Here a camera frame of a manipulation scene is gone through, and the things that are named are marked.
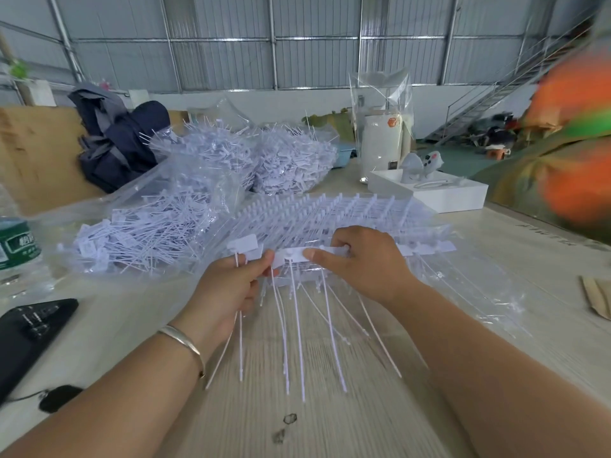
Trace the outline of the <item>person's left hand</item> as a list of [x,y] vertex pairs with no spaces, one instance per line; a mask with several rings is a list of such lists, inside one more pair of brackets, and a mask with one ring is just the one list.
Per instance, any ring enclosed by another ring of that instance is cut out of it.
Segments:
[[236,266],[234,256],[227,256],[210,263],[191,298],[171,322],[191,339],[205,359],[230,337],[236,314],[254,307],[260,277],[248,277],[248,262],[243,254],[238,261]]

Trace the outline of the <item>bunch of white cable ties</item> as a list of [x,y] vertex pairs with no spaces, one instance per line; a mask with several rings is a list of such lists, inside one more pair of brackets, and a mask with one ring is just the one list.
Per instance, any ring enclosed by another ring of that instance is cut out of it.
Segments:
[[[246,262],[248,261],[252,261],[252,260],[256,260],[262,257],[263,255],[263,249],[264,249],[264,244],[261,243],[259,244],[257,239],[256,239],[256,235],[255,234],[250,234],[247,236],[243,236],[242,238],[237,238],[237,239],[232,239],[230,241],[228,241],[226,243],[225,248],[231,253],[233,254],[235,257],[235,264],[236,266],[239,265],[239,261],[238,261],[238,256],[240,254],[243,254],[245,256],[245,260]],[[329,303],[329,292],[331,292],[332,296],[336,298],[338,304],[340,305],[340,307],[346,312],[346,314],[352,318],[352,320],[354,321],[355,324],[357,324],[357,326],[359,326],[359,328],[362,330],[362,332],[364,333],[364,335],[367,338],[370,338],[370,334],[367,330],[364,329],[364,327],[362,327],[362,325],[354,318],[354,316],[348,311],[348,309],[346,308],[346,306],[344,306],[344,304],[341,302],[341,300],[338,298],[338,296],[336,295],[336,293],[327,285],[326,283],[326,276],[325,276],[325,271],[323,269],[320,269],[321,271],[321,282],[318,284],[321,284],[321,286],[323,286],[324,288],[324,297],[325,297],[325,308],[326,308],[326,314],[324,314],[322,312],[322,310],[320,310],[317,305],[315,304],[314,300],[310,297],[310,294],[305,290],[304,285],[302,284],[302,282],[300,280],[295,280],[295,271],[294,271],[294,265],[295,264],[299,264],[299,263],[305,263],[308,262],[308,260],[304,257],[303,255],[303,251],[306,249],[306,247],[291,247],[291,248],[284,248],[284,249],[279,249],[278,251],[275,252],[274,255],[274,261],[272,261],[272,265],[271,265],[271,278],[270,278],[270,283],[271,283],[271,288],[272,288],[272,292],[274,294],[274,300],[276,302],[276,307],[277,307],[277,312],[278,312],[278,316],[280,319],[280,324],[281,324],[281,330],[282,330],[282,347],[283,347],[283,355],[284,355],[284,361],[283,361],[283,373],[285,376],[285,390],[286,390],[286,395],[290,394],[290,373],[289,373],[289,362],[288,362],[288,329],[287,329],[287,318],[286,318],[286,312],[285,312],[285,307],[284,307],[284,301],[282,300],[281,296],[280,296],[280,291],[279,291],[279,286],[277,284],[280,284],[279,280],[280,278],[275,278],[274,275],[274,271],[276,269],[282,269],[284,267],[287,267],[288,270],[290,271],[290,285],[291,285],[291,291],[290,291],[290,297],[293,298],[293,304],[294,304],[294,315],[296,318],[296,331],[297,331],[297,342],[298,342],[298,351],[299,351],[299,373],[300,373],[300,383],[301,383],[301,399],[302,402],[305,403],[306,402],[306,389],[305,389],[305,372],[304,372],[304,350],[303,350],[303,343],[302,343],[302,331],[301,331],[301,321],[300,321],[300,316],[299,316],[299,299],[298,299],[298,291],[301,288],[302,291],[304,292],[305,296],[308,298],[308,300],[310,301],[310,303],[313,305],[313,307],[317,310],[317,312],[319,313],[319,315],[323,318],[323,320],[325,321],[325,323],[328,326],[329,332],[330,332],[330,336],[331,336],[331,346],[332,346],[332,352],[333,352],[333,356],[334,356],[334,360],[335,360],[335,365],[337,368],[337,372],[338,372],[338,376],[339,376],[339,380],[340,380],[340,385],[341,388],[343,389],[343,392],[348,392],[347,391],[347,384],[345,381],[345,377],[343,375],[343,370],[341,367],[341,363],[339,360],[339,354],[338,354],[338,350],[337,350],[337,345],[335,342],[335,335],[337,334],[337,336],[340,337],[340,339],[342,341],[344,341],[345,344],[347,345],[351,345],[351,343],[348,342],[348,339],[342,335],[333,325],[332,323],[332,317],[331,317],[331,308],[330,308],[330,303]],[[346,256],[348,253],[347,250],[347,246],[341,246],[341,247],[336,247],[336,246],[320,246],[318,248],[314,248],[317,250],[322,250],[325,251],[327,253],[330,254],[334,254],[337,256]],[[386,345],[383,343],[383,340],[381,339],[375,325],[373,324],[373,321],[371,320],[371,317],[366,309],[366,307],[364,306],[364,302],[363,302],[363,298],[359,295],[358,296],[359,302],[361,304],[362,310],[365,313],[365,316],[371,326],[371,330],[373,332],[373,334],[376,336],[376,339],[378,340],[378,343],[381,345],[381,348],[383,349],[384,354],[386,355],[388,361],[391,363],[393,369],[395,370],[395,372],[397,373],[399,378],[402,378],[401,372],[398,369],[398,366],[396,365],[396,363],[394,362],[393,358],[391,357],[391,355],[389,354]],[[238,334],[239,334],[239,362],[240,362],[240,382],[243,381],[243,343],[242,343],[242,336],[243,336],[243,330],[242,330],[242,313],[238,312],[234,318],[234,320],[239,320],[239,328],[238,328]],[[224,355],[226,353],[228,344],[230,342],[231,339],[231,335],[229,337],[229,339],[227,339],[227,341],[225,342],[224,348],[221,352],[221,355],[218,358],[218,361],[216,362],[215,367],[213,368],[212,373],[209,375],[208,377],[208,381],[204,387],[204,390],[207,390],[210,388],[210,385],[214,379],[214,377],[216,376],[216,373],[220,367],[220,364],[222,362],[222,359],[224,358]]]

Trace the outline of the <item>person's right forearm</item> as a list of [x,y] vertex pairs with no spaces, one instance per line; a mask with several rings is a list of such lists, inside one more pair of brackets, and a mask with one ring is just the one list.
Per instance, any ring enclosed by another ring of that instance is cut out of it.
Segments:
[[611,458],[611,410],[413,280],[384,300],[482,458]]

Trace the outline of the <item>stack of white tie sheets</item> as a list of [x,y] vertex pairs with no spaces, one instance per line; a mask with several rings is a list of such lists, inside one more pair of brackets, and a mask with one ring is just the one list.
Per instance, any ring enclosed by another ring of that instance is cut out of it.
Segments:
[[402,256],[456,251],[450,225],[435,225],[433,211],[416,199],[361,194],[290,194],[257,197],[230,228],[225,248],[247,260],[275,251],[272,267],[308,262],[306,248],[347,256],[348,246],[331,246],[338,228],[364,226],[391,235]]

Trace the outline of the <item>bagged white label ties heap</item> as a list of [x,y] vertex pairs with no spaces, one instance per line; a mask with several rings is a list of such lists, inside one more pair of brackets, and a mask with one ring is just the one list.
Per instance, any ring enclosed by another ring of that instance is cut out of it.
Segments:
[[338,157],[338,132],[287,123],[261,127],[256,137],[258,165],[252,190],[263,195],[305,193],[320,183]]
[[141,138],[158,161],[163,156],[184,154],[215,169],[229,170],[237,175],[246,191],[253,189],[260,156],[256,135],[249,128],[237,132],[222,121],[184,122]]

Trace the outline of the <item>light blue plastic basin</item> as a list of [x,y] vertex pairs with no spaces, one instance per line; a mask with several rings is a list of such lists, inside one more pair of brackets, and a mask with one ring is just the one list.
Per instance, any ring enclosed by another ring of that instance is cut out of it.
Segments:
[[343,169],[347,167],[353,156],[357,156],[357,145],[355,142],[331,142],[335,148],[336,158],[332,169]]

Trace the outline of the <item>loose white label ties pile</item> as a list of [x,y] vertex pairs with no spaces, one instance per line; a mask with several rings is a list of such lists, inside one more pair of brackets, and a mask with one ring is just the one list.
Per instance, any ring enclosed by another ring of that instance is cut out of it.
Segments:
[[136,197],[96,223],[73,223],[57,242],[57,261],[97,276],[190,272],[204,256],[207,235],[231,218],[241,194],[232,184],[182,185]]

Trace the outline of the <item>white cylindrical appliance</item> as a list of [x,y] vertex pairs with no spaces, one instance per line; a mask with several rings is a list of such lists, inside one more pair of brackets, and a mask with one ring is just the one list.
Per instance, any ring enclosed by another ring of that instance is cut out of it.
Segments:
[[371,109],[362,121],[361,183],[367,185],[372,171],[398,169],[408,153],[415,150],[414,116],[412,112]]

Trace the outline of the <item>white flat box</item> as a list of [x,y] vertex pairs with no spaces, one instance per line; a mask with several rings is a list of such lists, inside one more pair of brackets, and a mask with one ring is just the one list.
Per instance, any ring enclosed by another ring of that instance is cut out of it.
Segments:
[[403,177],[403,170],[372,171],[368,190],[380,197],[416,199],[438,214],[480,210],[488,185],[434,171],[428,178]]

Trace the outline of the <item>flat clear plastic bag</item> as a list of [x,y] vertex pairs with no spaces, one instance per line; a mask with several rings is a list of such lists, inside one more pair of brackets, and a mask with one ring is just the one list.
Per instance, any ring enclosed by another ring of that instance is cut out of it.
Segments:
[[433,214],[435,225],[453,228],[450,240],[456,251],[404,257],[412,274],[499,335],[533,338],[525,321],[525,291],[516,279],[471,246],[451,223]]

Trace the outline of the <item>tall clear plastic bag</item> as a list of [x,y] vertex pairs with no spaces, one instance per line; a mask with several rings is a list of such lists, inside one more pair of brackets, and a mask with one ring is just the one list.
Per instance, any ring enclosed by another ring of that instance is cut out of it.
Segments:
[[361,167],[359,133],[365,113],[371,109],[378,109],[391,110],[399,114],[412,112],[414,116],[412,83],[408,69],[403,68],[391,74],[381,71],[353,73],[349,76],[349,89],[357,157]]

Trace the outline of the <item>metal staircase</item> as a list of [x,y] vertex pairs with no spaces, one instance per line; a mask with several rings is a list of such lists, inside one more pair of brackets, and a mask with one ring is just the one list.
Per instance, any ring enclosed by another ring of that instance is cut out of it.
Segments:
[[536,41],[518,55],[515,67],[499,80],[476,85],[455,99],[447,106],[442,124],[424,137],[424,141],[444,144],[480,119],[485,111],[525,85],[538,82],[552,67],[581,51],[589,42],[595,17],[591,13],[561,35]]

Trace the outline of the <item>black phone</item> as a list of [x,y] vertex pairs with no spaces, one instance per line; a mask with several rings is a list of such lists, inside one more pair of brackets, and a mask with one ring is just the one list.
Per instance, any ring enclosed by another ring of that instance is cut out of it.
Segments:
[[0,406],[49,348],[79,307],[77,299],[22,305],[0,317]]

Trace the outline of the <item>green label water bottle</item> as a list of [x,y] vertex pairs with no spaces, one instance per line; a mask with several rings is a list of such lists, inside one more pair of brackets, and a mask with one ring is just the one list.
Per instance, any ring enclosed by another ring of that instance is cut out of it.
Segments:
[[37,302],[55,284],[28,221],[0,184],[0,309]]

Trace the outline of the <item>brown cardboard piece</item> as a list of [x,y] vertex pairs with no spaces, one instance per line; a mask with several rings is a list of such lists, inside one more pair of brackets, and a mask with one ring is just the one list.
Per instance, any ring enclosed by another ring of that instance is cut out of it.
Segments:
[[588,307],[598,316],[611,321],[611,279],[580,276]]

